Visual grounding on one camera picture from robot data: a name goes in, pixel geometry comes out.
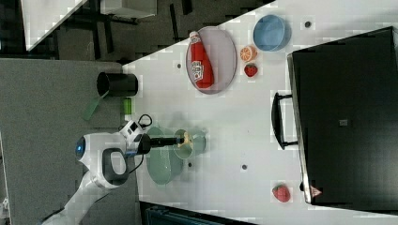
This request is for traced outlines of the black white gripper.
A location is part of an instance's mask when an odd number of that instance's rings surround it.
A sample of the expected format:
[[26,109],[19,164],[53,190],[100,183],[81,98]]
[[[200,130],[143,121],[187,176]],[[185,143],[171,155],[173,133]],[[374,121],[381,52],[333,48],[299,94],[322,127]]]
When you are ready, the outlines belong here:
[[144,132],[142,126],[130,120],[119,132],[126,140],[127,155],[145,155],[150,148],[181,145],[181,138],[151,138]]

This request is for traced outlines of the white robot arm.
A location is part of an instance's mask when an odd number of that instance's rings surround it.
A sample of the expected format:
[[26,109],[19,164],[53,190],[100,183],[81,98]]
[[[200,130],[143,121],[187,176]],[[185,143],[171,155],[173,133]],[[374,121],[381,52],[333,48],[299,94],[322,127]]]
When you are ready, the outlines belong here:
[[133,120],[115,133],[84,135],[75,147],[77,160],[86,167],[82,182],[65,206],[44,218],[40,225],[79,225],[94,203],[129,179],[128,158],[189,141],[187,134],[152,138],[142,124]]

